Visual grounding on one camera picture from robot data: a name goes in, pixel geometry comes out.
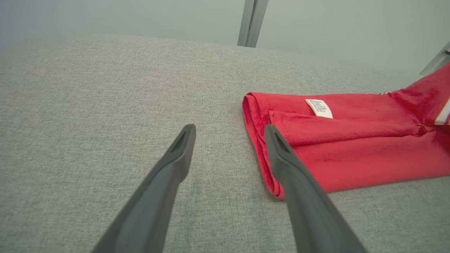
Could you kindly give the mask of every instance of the folded red garment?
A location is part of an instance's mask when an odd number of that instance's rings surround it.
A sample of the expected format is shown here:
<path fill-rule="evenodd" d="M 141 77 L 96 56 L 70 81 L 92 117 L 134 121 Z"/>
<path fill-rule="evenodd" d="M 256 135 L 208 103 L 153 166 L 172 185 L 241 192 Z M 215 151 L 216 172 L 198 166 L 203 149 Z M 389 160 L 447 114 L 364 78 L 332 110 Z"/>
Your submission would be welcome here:
<path fill-rule="evenodd" d="M 333 118 L 316 116 L 305 99 L 323 100 Z M 277 127 L 325 192 L 450 174 L 450 64 L 382 95 L 251 92 L 243 112 L 264 183 L 280 199 L 266 124 Z"/>

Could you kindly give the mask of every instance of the textured gray cloth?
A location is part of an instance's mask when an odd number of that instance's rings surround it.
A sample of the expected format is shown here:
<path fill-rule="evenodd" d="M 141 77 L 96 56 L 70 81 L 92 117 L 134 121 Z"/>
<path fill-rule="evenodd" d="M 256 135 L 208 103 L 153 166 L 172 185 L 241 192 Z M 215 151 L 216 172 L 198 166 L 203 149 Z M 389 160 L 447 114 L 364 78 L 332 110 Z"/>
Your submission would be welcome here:
<path fill-rule="evenodd" d="M 380 93 L 418 76 L 137 36 L 27 45 L 0 68 L 0 251 L 88 252 L 187 123 L 197 126 L 165 252 L 295 252 L 264 186 L 250 91 Z M 370 252 L 449 252 L 450 177 L 330 194 Z"/>

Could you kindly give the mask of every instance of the red cloth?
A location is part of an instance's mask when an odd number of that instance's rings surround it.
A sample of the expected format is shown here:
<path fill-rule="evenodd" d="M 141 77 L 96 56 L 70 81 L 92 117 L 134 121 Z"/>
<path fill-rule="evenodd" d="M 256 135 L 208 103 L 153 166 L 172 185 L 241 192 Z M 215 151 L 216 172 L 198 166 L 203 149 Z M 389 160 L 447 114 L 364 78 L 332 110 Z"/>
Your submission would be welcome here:
<path fill-rule="evenodd" d="M 333 119 L 315 116 L 321 99 Z M 273 124 L 325 192 L 450 174 L 450 64 L 391 93 L 278 95 L 248 93 L 245 125 L 269 191 L 273 177 L 264 126 Z"/>

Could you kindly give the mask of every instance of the fabric fold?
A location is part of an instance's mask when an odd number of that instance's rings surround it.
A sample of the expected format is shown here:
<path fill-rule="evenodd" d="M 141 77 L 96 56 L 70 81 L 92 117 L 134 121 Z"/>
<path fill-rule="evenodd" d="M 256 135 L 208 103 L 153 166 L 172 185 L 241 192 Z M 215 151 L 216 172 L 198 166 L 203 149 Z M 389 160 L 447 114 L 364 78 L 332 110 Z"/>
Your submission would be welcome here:
<path fill-rule="evenodd" d="M 305 99 L 323 100 L 333 118 Z M 277 198 L 264 127 L 273 124 L 326 192 L 450 174 L 450 64 L 385 94 L 248 93 L 243 114 L 264 183 Z"/>

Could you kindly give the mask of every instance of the metal frame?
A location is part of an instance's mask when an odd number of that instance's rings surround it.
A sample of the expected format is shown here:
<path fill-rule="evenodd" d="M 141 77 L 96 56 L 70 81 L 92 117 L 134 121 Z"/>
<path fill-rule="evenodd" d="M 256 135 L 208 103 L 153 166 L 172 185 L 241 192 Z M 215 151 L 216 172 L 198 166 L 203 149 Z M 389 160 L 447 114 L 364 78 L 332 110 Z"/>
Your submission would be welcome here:
<path fill-rule="evenodd" d="M 450 41 L 439 51 L 430 63 L 420 72 L 422 76 L 427 76 L 443 67 L 450 61 Z"/>
<path fill-rule="evenodd" d="M 245 0 L 238 45 L 256 47 L 269 0 Z"/>

